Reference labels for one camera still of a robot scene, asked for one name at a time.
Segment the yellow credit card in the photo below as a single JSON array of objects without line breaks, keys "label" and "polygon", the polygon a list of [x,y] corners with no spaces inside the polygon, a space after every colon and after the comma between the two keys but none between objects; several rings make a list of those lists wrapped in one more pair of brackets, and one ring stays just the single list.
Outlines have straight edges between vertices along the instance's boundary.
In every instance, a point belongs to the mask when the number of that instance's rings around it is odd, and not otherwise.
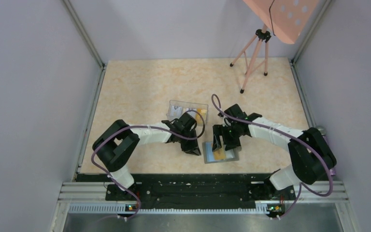
[{"label": "yellow credit card", "polygon": [[224,150],[217,150],[213,152],[213,158],[214,158],[214,161],[226,160],[227,155]]}]

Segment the grey card holder wallet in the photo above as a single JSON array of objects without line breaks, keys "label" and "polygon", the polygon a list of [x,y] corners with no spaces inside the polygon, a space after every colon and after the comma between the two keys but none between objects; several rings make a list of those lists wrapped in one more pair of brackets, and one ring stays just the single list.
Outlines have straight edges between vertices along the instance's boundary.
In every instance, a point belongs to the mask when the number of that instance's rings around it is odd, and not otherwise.
[{"label": "grey card holder wallet", "polygon": [[215,152],[212,151],[213,142],[204,142],[203,146],[203,158],[205,164],[221,163],[221,162],[231,162],[239,160],[240,149],[232,149],[226,151],[221,148]]}]

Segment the clear plastic card box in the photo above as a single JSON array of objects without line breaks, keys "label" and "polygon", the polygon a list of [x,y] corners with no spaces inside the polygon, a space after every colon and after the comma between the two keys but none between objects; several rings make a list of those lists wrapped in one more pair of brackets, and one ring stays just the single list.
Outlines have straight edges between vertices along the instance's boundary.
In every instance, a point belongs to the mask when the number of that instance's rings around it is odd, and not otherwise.
[{"label": "clear plastic card box", "polygon": [[207,123],[207,115],[208,115],[207,104],[170,100],[168,112],[166,114],[167,119],[169,121],[172,121],[176,118],[180,118],[180,116],[178,117],[169,116],[169,110],[172,105],[181,106],[182,114],[187,112],[190,116],[192,116],[196,120],[198,126],[202,126],[203,122]]}]

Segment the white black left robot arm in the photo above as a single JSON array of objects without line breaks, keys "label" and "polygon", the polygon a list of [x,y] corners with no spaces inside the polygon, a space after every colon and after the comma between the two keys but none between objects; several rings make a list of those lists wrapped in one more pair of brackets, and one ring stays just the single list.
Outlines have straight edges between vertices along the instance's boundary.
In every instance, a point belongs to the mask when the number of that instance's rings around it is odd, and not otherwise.
[{"label": "white black left robot arm", "polygon": [[134,197],[134,178],[127,162],[137,146],[153,143],[179,143],[181,151],[200,156],[197,121],[189,113],[155,124],[132,125],[116,120],[92,145],[93,154],[105,166],[108,176],[117,182],[117,194],[124,200]]}]

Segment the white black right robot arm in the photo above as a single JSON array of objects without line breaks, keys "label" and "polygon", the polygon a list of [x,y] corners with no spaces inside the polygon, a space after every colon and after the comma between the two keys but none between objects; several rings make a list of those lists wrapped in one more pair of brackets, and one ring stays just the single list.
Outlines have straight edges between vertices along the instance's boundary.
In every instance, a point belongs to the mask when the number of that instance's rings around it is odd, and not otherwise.
[{"label": "white black right robot arm", "polygon": [[257,113],[247,114],[238,104],[219,113],[221,124],[213,125],[213,151],[241,147],[240,137],[263,139],[289,153],[291,164],[272,173],[264,181],[264,193],[277,199],[284,189],[304,183],[311,185],[326,177],[337,160],[317,128],[293,129],[267,120]]}]

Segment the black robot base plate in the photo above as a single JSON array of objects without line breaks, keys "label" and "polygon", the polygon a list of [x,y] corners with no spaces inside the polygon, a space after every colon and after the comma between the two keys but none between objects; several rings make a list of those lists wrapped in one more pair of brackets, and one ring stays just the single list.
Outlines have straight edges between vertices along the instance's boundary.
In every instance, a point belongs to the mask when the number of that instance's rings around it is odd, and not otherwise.
[{"label": "black robot base plate", "polygon": [[294,200],[292,186],[273,191],[264,184],[268,174],[133,174],[125,192],[105,174],[78,174],[77,182],[105,182],[107,201],[128,201],[126,209],[223,210],[254,209],[259,201]]}]

